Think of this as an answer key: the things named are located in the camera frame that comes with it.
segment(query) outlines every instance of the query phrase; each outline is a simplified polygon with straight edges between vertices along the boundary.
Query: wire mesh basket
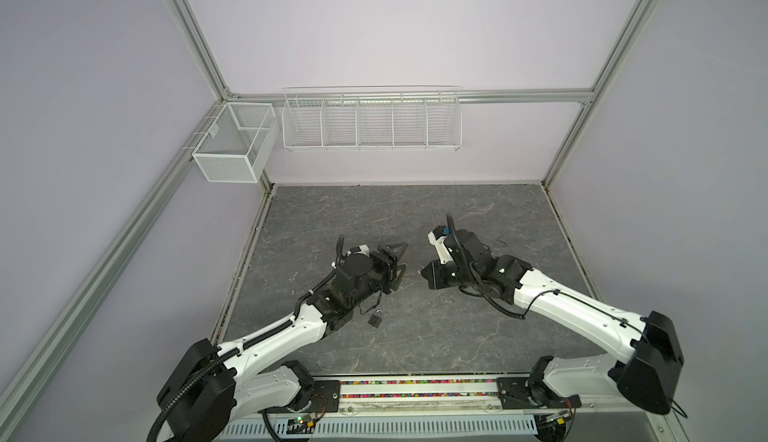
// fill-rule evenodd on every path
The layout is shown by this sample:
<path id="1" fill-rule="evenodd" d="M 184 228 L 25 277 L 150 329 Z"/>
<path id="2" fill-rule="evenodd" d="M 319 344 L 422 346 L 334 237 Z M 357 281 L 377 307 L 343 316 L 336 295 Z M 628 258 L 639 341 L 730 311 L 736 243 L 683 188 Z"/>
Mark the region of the wire mesh basket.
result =
<path id="1" fill-rule="evenodd" d="M 458 88 L 351 89 L 351 92 L 339 92 L 339 88 L 313 88 L 313 92 L 286 89 L 285 147 L 292 150 L 461 147 Z"/>
<path id="2" fill-rule="evenodd" d="M 256 183 L 279 132 L 272 104 L 227 102 L 192 157 L 210 182 Z"/>

